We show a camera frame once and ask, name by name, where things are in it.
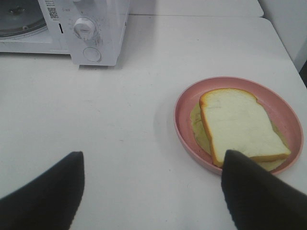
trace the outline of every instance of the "white microwave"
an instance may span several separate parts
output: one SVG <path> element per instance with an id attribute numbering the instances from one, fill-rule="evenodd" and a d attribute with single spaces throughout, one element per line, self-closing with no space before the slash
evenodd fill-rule
<path id="1" fill-rule="evenodd" d="M 0 0 L 0 52 L 69 54 L 114 66 L 130 0 Z"/>

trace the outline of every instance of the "qr code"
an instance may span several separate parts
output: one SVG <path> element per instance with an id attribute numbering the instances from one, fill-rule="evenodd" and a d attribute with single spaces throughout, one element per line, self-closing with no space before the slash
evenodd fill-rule
<path id="1" fill-rule="evenodd" d="M 48 11 L 49 11 L 50 17 L 51 17 L 52 19 L 57 19 L 57 18 L 59 18 L 59 17 L 58 17 L 58 13 L 57 13 L 55 7 L 50 7 L 50 8 L 48 7 Z"/>

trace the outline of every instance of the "white table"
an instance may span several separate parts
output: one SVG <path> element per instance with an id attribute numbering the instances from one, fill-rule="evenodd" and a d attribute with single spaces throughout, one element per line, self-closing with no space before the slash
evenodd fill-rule
<path id="1" fill-rule="evenodd" d="M 262 17 L 257 0 L 130 0 L 131 14 Z"/>
<path id="2" fill-rule="evenodd" d="M 173 108 L 190 84 L 237 76 L 282 96 L 307 133 L 307 91 L 262 18 L 130 16 L 115 68 L 0 55 L 0 197 L 73 150 L 85 190 L 71 229 L 228 229 L 220 176 L 181 146 Z M 307 142 L 279 177 L 307 193 Z"/>

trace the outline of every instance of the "microwave knob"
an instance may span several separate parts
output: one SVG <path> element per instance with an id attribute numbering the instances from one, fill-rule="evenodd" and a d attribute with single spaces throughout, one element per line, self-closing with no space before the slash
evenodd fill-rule
<path id="1" fill-rule="evenodd" d="M 78 18 L 73 25 L 73 30 L 79 39 L 86 41 L 94 37 L 96 27 L 91 20 L 87 18 Z"/>

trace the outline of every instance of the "microwave button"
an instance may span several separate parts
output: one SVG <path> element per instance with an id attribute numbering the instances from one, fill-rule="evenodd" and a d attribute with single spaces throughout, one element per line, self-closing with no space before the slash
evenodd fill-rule
<path id="1" fill-rule="evenodd" d="M 95 34 L 95 24 L 87 18 L 78 18 L 73 25 L 73 30 L 79 39 L 90 40 Z"/>
<path id="2" fill-rule="evenodd" d="M 85 48 L 83 51 L 84 57 L 89 61 L 100 61 L 101 60 L 101 53 L 98 49 L 95 48 Z"/>

